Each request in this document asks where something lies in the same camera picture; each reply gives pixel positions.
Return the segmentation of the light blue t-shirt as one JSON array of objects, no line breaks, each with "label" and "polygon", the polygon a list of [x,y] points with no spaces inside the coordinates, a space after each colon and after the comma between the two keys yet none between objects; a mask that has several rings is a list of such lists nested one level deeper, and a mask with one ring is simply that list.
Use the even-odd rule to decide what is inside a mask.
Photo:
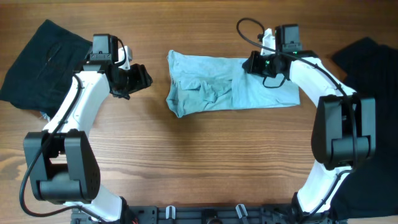
[{"label": "light blue t-shirt", "polygon": [[244,58],[184,55],[167,56],[169,109],[179,118],[203,111],[283,108],[300,104],[299,88],[283,75],[264,79],[242,68]]}]

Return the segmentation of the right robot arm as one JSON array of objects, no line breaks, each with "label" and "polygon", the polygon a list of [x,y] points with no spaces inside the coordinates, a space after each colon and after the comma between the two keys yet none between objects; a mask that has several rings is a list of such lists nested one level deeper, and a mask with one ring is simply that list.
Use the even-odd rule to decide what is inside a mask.
[{"label": "right robot arm", "polygon": [[375,100],[344,85],[318,55],[303,50],[296,24],[263,29],[243,64],[246,72],[265,79],[283,75],[317,108],[311,148],[315,162],[303,187],[288,204],[261,207],[263,223],[333,223],[332,198],[342,182],[376,150]]}]

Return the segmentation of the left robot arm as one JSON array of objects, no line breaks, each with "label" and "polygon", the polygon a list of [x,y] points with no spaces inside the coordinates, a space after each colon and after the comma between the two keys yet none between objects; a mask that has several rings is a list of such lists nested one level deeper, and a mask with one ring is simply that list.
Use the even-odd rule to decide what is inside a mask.
[{"label": "left robot arm", "polygon": [[124,198],[101,185],[100,168],[89,133],[102,102],[148,88],[152,78],[144,65],[131,65],[132,53],[118,37],[95,34],[93,47],[72,71],[72,85],[54,118],[41,132],[27,133],[19,203],[32,217],[68,210],[96,223],[138,223]]}]

